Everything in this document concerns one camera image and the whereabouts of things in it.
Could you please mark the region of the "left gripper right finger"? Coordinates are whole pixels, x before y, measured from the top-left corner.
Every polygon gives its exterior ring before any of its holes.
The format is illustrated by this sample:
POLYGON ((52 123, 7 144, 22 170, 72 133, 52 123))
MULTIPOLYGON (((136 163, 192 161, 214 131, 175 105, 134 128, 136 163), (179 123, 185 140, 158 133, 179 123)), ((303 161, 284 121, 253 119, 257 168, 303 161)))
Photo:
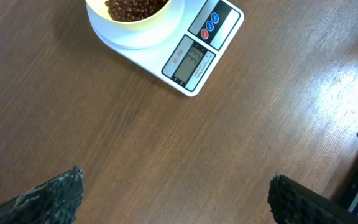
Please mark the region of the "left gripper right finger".
POLYGON ((270 181, 268 204, 278 224, 358 224, 358 216, 285 175, 270 181))

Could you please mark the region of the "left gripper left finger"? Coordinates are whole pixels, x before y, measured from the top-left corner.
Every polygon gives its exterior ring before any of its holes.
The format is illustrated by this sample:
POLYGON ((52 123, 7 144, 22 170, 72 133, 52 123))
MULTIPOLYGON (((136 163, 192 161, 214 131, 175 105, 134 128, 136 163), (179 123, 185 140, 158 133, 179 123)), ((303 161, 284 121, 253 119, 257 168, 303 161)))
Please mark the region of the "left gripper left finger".
POLYGON ((84 192, 83 171, 76 166, 0 204, 0 224, 71 224, 84 192))

